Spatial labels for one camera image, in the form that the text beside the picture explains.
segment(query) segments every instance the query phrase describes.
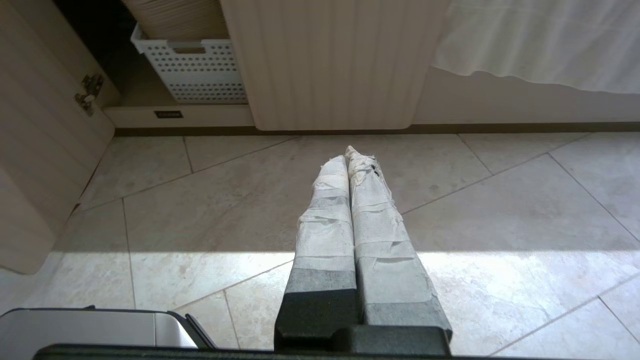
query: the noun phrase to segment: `wall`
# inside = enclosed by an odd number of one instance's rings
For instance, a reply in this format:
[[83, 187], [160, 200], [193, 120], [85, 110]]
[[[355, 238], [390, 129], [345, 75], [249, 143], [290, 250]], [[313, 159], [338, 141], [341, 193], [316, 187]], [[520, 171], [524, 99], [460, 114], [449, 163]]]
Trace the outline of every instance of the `wall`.
[[429, 68], [414, 124], [640, 121], [640, 94], [587, 92]]

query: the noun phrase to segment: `perforated basket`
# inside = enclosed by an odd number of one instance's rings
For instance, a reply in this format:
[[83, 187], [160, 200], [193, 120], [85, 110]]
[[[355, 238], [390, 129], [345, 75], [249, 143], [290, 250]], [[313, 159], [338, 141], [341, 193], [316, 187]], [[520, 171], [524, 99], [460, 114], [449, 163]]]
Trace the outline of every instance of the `perforated basket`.
[[231, 40], [151, 40], [136, 25], [131, 42], [147, 57], [177, 102], [246, 104]]

